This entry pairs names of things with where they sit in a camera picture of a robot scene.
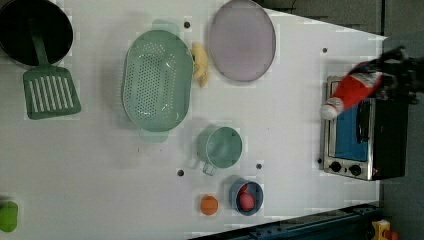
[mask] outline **blue bowl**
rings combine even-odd
[[[246,193],[250,194],[253,197],[255,206],[249,210],[244,211],[240,206],[240,190],[247,184]],[[230,188],[230,204],[231,207],[237,212],[245,216],[251,216],[259,211],[264,200],[264,193],[261,186],[255,182],[247,181],[243,178],[239,178]]]

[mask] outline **white cap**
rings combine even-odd
[[[339,115],[336,108],[327,104],[321,107],[320,113],[321,118],[325,120],[332,120],[333,118],[337,117],[337,115]]]

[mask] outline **green spatula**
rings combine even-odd
[[[24,73],[28,117],[38,120],[79,113],[81,104],[71,73],[66,68],[49,64],[37,23],[29,20],[28,26],[39,63]]]
[[[6,202],[0,205],[0,230],[13,232],[18,225],[18,205]]]

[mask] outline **black screw hole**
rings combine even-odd
[[[179,177],[184,176],[184,171],[183,171],[183,170],[178,170],[177,175],[178,175]]]

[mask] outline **oven window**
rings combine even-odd
[[[337,117],[335,157],[366,162],[368,142],[358,143],[356,137],[356,115],[358,106],[343,112]]]

